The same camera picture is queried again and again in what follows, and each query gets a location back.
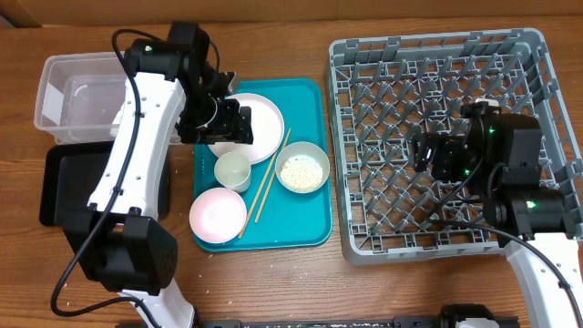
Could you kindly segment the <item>white cup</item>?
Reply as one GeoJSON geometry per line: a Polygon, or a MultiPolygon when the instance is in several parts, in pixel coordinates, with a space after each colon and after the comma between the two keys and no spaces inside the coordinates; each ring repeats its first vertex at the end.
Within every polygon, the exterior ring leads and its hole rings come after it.
{"type": "Polygon", "coordinates": [[[251,163],[240,152],[228,152],[216,161],[214,175],[223,187],[242,193],[251,184],[251,163]]]}

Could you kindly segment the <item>grey rice bowl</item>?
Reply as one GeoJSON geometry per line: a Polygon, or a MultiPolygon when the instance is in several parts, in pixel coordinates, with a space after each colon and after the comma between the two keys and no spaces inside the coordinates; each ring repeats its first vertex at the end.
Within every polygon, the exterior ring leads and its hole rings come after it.
{"type": "Polygon", "coordinates": [[[318,145],[298,141],[286,146],[278,155],[275,173],[287,190],[307,194],[318,190],[328,180],[330,162],[318,145]]]}

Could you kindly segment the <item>white rice pile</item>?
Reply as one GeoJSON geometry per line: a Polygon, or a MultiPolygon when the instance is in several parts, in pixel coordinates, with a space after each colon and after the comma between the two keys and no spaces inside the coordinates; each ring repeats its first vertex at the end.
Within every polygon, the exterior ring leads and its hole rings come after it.
{"type": "Polygon", "coordinates": [[[282,184],[293,191],[311,192],[322,183],[323,169],[315,159],[298,155],[283,163],[280,178],[282,184]]]}

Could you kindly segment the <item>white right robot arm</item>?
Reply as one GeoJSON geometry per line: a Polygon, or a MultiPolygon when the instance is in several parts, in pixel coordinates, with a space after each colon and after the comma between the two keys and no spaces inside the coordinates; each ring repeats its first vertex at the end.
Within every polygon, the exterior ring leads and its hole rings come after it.
{"type": "Polygon", "coordinates": [[[421,132],[412,138],[414,170],[468,189],[504,250],[534,327],[582,324],[577,224],[561,190],[540,183],[543,133],[536,118],[505,113],[492,100],[464,104],[463,136],[421,132]]]}

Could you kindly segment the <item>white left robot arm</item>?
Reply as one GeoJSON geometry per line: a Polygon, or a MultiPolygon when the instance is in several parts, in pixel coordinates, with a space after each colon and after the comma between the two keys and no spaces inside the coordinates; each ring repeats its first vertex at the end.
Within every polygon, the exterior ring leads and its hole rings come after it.
{"type": "Polygon", "coordinates": [[[218,49],[196,23],[166,38],[139,31],[116,57],[127,80],[118,132],[86,207],[65,216],[71,268],[128,302],[149,327],[193,327],[196,308],[175,280],[178,243],[159,224],[159,187],[169,140],[253,141],[251,109],[234,98],[234,74],[210,64],[218,49]]]}

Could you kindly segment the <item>grey dishwasher rack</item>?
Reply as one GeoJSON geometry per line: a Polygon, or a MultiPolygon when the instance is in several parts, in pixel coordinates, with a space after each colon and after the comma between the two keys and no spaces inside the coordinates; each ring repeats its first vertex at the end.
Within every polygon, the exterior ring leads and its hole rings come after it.
{"type": "Polygon", "coordinates": [[[466,191],[413,167],[421,132],[463,135],[465,103],[494,99],[543,130],[541,183],[582,219],[582,157],[547,43],[534,28],[347,38],[328,50],[336,193],[345,260],[353,265],[497,254],[481,230],[438,227],[433,217],[481,223],[466,191]]]}

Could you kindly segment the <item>clear plastic waste bin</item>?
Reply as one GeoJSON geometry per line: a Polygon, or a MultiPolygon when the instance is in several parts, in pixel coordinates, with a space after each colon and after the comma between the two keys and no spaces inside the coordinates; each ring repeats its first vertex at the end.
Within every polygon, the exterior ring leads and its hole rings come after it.
{"type": "Polygon", "coordinates": [[[113,52],[51,56],[40,78],[34,124],[58,144],[112,141],[133,99],[113,52]]]}

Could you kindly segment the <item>large pink plate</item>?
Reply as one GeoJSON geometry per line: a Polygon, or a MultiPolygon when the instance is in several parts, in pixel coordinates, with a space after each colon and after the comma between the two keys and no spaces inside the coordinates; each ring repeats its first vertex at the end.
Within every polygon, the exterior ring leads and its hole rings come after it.
{"type": "Polygon", "coordinates": [[[242,107],[251,109],[252,144],[221,142],[209,145],[210,151],[217,157],[228,152],[240,152],[247,157],[251,165],[269,158],[280,146],[284,134],[284,120],[279,108],[264,96],[242,93],[230,96],[242,107]]]}

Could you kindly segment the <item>wooden chopstick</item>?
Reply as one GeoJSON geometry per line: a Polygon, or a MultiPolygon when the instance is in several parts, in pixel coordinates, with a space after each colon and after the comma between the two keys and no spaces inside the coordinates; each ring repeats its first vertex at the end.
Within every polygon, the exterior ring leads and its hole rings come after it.
{"type": "Polygon", "coordinates": [[[255,209],[255,207],[256,207],[256,204],[257,204],[257,202],[258,202],[258,200],[259,200],[259,197],[260,197],[260,195],[261,195],[261,192],[262,192],[262,190],[263,190],[263,186],[265,185],[265,182],[266,182],[266,180],[268,179],[268,176],[270,175],[270,172],[271,172],[271,167],[272,167],[272,165],[273,165],[273,163],[274,163],[274,161],[275,161],[275,158],[276,158],[276,156],[277,156],[277,154],[278,154],[278,151],[279,151],[279,150],[282,150],[282,148],[283,148],[283,147],[286,145],[286,143],[287,143],[287,141],[288,141],[288,139],[289,139],[289,136],[290,136],[290,134],[291,134],[291,130],[292,130],[291,128],[288,128],[288,131],[287,131],[287,133],[286,133],[286,135],[285,135],[285,138],[284,138],[284,140],[283,140],[283,143],[282,143],[282,145],[281,145],[281,146],[280,146],[278,149],[276,149],[275,153],[274,153],[274,154],[271,156],[270,164],[268,165],[268,168],[266,169],[266,171],[265,171],[265,173],[264,173],[263,179],[261,180],[261,184],[260,184],[260,186],[259,186],[259,188],[258,188],[258,190],[257,190],[257,192],[256,192],[256,194],[255,194],[255,197],[254,197],[254,199],[253,199],[253,202],[251,203],[251,206],[250,206],[250,208],[248,209],[247,218],[246,218],[246,220],[245,220],[245,223],[244,223],[244,225],[243,225],[243,228],[242,228],[242,230],[241,230],[241,231],[240,231],[240,233],[238,234],[238,239],[241,239],[241,238],[242,238],[242,236],[243,236],[243,234],[244,234],[244,232],[245,232],[245,230],[246,230],[246,228],[247,228],[247,226],[248,226],[248,224],[249,224],[249,221],[250,221],[251,215],[252,215],[252,213],[254,212],[254,209],[255,209]]]}
{"type": "Polygon", "coordinates": [[[269,182],[268,182],[267,186],[265,187],[265,191],[263,192],[262,199],[261,199],[261,204],[260,204],[260,207],[259,207],[259,209],[257,211],[256,217],[255,217],[255,220],[254,220],[255,223],[258,223],[259,220],[260,220],[260,217],[261,217],[261,214],[262,214],[262,211],[263,211],[264,204],[265,204],[265,202],[267,200],[267,197],[268,197],[268,194],[269,194],[269,192],[271,190],[271,184],[272,184],[272,182],[274,180],[274,176],[275,176],[274,170],[272,168],[273,168],[273,165],[275,163],[275,159],[277,158],[277,156],[278,156],[277,153],[275,153],[273,155],[273,157],[271,159],[271,162],[270,162],[270,165],[269,165],[268,170],[267,170],[267,174],[268,174],[268,177],[269,177],[269,182]]]}

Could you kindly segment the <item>small pink plate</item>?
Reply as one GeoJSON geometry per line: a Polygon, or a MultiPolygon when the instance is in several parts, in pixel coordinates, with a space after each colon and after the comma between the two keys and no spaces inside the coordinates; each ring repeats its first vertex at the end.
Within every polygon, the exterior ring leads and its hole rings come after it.
{"type": "Polygon", "coordinates": [[[241,195],[226,188],[202,192],[192,203],[189,225],[196,237],[211,244],[237,237],[247,220],[247,207],[241,195]]]}

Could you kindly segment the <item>teal serving tray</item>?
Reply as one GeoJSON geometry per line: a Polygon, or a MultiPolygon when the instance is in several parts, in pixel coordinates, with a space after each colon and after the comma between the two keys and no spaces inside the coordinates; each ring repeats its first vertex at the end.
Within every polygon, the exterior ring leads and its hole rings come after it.
{"type": "MultiPolygon", "coordinates": [[[[266,97],[280,110],[285,132],[291,128],[290,144],[306,141],[326,151],[326,131],[322,93],[315,82],[307,78],[248,80],[240,84],[241,93],[266,97]]],[[[266,159],[251,166],[251,185],[242,194],[250,206],[270,164],[266,159]]],[[[259,208],[265,187],[263,186],[256,207],[259,208]]],[[[332,192],[329,181],[318,190],[298,194],[284,188],[276,179],[264,204],[258,223],[250,218],[241,239],[238,237],[219,244],[194,240],[205,251],[256,251],[279,248],[316,246],[325,242],[332,233],[332,192]]]]}

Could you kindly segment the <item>black plastic tray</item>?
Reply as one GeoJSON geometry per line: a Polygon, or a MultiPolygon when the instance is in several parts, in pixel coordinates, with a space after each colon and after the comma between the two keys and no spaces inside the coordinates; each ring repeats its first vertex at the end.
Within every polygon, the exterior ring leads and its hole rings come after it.
{"type": "Polygon", "coordinates": [[[113,147],[111,141],[57,145],[46,154],[39,221],[61,226],[85,212],[113,147]]]}

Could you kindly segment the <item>black rail bar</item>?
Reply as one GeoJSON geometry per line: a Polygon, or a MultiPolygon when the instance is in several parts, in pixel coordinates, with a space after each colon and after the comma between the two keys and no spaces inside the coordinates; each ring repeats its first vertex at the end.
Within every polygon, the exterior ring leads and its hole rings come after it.
{"type": "Polygon", "coordinates": [[[275,321],[242,322],[240,320],[200,321],[203,328],[519,328],[515,316],[494,316],[483,304],[449,304],[434,315],[400,315],[379,320],[275,321]]]}

